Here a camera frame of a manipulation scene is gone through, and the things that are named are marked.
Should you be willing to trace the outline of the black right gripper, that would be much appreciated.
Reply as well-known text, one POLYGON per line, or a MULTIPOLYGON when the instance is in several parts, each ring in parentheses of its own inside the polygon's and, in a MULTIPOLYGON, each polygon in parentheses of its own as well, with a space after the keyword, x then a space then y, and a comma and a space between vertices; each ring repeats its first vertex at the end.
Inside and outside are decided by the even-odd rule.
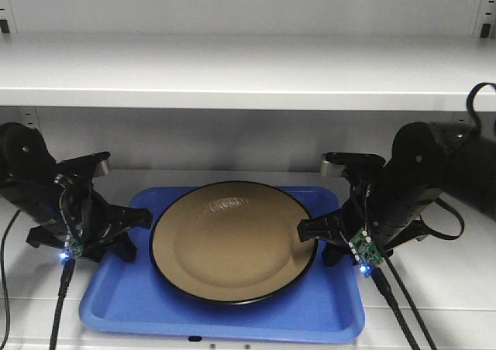
POLYGON ((335 266, 351 251, 348 241, 365 229, 384 251, 416 236, 414 220, 430 205, 430 171, 419 163, 388 163, 379 170, 346 178, 350 198, 334 212, 302 219, 300 242, 326 241, 324 266, 335 266))

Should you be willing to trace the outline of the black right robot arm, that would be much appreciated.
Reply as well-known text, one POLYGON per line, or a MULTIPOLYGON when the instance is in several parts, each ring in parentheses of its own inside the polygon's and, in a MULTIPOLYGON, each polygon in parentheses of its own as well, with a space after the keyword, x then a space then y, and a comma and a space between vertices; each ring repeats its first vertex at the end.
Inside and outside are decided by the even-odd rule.
POLYGON ((298 225, 301 241, 326 243, 327 266, 354 251, 352 238, 361 230, 384 251, 414 238, 438 236, 417 217, 443 193, 495 217, 495 143, 468 124, 410 123, 397 132, 390 160, 325 153, 321 173, 350 183, 350 197, 339 210, 298 225))

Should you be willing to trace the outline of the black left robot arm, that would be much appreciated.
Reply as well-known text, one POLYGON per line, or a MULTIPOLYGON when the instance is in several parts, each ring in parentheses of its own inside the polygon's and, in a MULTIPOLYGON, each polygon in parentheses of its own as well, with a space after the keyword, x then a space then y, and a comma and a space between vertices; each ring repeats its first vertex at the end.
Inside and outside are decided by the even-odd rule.
POLYGON ((110 204, 95 190, 94 178, 109 173, 109 157, 100 152, 57 162, 37 129, 1 126, 1 196, 36 223, 29 245, 95 262, 107 251, 135 260, 129 230, 150 228, 153 216, 146 208, 110 204))

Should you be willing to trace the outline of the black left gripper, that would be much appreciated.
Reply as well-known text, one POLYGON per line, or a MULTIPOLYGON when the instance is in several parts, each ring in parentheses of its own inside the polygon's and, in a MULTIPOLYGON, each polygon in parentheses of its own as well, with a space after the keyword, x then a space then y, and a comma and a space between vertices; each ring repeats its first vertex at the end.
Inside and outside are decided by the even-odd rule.
MULTIPOLYGON (((31 228, 26 242, 34 248, 45 245, 58 249, 60 261, 66 262, 69 260, 64 254, 67 232, 82 222, 84 224, 84 250, 78 259, 101 262, 105 248, 90 248, 90 237, 96 235, 96 232, 91 230, 91 226, 96 223, 91 218, 97 212, 93 185, 89 180, 60 173, 56 175, 54 185, 60 190, 54 207, 56 215, 52 221, 31 228)), ((130 230, 135 227, 149 229, 152 226, 152 213, 147 208, 109 205, 105 213, 105 223, 111 227, 111 230, 130 230)), ((128 232, 114 235, 110 249, 124 262, 132 263, 136 260, 137 248, 128 232)))

